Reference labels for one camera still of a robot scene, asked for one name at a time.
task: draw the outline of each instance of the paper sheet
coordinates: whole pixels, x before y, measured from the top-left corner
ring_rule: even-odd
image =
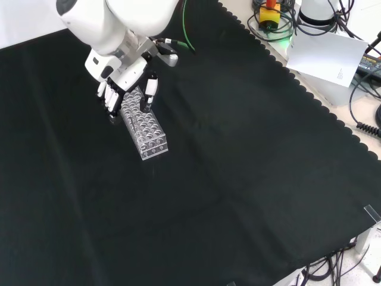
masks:
[[[310,33],[321,30],[303,27]],[[354,77],[367,43],[346,36],[327,33],[293,35],[288,48],[287,68],[348,87]]]

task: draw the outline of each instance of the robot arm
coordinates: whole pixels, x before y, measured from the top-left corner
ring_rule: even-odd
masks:
[[[148,69],[159,56],[169,66],[178,60],[176,52],[149,36],[168,25],[178,0],[57,0],[57,12],[68,29],[92,50],[85,66],[101,84],[97,95],[111,116],[120,109],[126,92],[138,85],[145,91],[140,102],[149,112],[157,92],[158,79]]]

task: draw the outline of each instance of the coiled cable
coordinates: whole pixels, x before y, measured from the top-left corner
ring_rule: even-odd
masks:
[[[352,99],[353,99],[353,95],[355,94],[355,91],[356,89],[359,87],[359,85],[361,83],[363,83],[366,79],[368,79],[370,76],[374,75],[375,73],[381,71],[381,67],[378,68],[378,69],[375,69],[373,70],[372,72],[368,73],[366,76],[364,76],[361,80],[359,80],[357,82],[357,84],[355,85],[352,93],[351,93],[351,97],[349,98],[349,112],[351,113],[351,116],[353,118],[353,120],[357,123],[356,125],[356,128],[359,128],[363,131],[366,131],[372,135],[375,135],[375,136],[378,136],[379,138],[381,138],[381,130],[377,127],[373,127],[373,126],[370,126],[370,125],[366,125],[362,122],[359,122],[356,117],[354,116],[353,114],[353,111],[352,111]]]

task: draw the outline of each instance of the black tablecloth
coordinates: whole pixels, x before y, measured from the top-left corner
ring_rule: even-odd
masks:
[[[170,151],[145,162],[68,31],[0,52],[1,285],[273,285],[381,212],[377,157],[217,1],[189,4],[196,56],[153,62]]]

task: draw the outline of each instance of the wall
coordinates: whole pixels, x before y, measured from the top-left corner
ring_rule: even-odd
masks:
[[[0,48],[62,29],[55,0],[0,0]]]

